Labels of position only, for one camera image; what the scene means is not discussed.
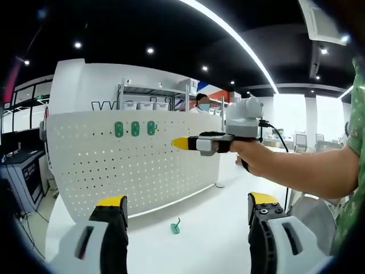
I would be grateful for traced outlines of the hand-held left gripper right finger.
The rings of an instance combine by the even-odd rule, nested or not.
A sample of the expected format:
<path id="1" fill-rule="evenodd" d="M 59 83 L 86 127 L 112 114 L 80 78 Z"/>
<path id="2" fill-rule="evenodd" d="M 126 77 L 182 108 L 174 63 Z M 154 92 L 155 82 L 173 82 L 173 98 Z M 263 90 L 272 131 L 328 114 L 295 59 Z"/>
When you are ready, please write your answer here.
<path id="1" fill-rule="evenodd" d="M 333 214 L 306 194 L 285 211 L 268 194 L 248 194 L 252 273 L 319 273 L 330 261 Z"/>

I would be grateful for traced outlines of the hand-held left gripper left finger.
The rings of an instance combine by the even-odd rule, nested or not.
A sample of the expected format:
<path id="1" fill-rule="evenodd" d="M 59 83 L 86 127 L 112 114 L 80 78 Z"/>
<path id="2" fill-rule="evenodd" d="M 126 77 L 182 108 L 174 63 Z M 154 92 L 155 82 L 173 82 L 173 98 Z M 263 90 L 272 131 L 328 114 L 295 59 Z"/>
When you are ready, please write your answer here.
<path id="1" fill-rule="evenodd" d="M 127 209 L 125 195 L 99 200 L 60 240 L 55 273 L 127 273 Z"/>

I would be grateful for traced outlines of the person's right hand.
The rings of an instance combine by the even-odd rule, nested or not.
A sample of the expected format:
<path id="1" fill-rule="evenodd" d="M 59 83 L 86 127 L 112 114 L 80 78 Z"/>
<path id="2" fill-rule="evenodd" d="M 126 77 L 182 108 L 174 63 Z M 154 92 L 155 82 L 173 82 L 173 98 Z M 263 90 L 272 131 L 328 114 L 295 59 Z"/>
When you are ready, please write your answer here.
<path id="1" fill-rule="evenodd" d="M 248 171 L 255 176 L 264 176 L 266 166 L 274 155 L 272 150 L 253 140 L 233 141 L 230 151 L 238 153 L 239 157 L 247 163 Z"/>

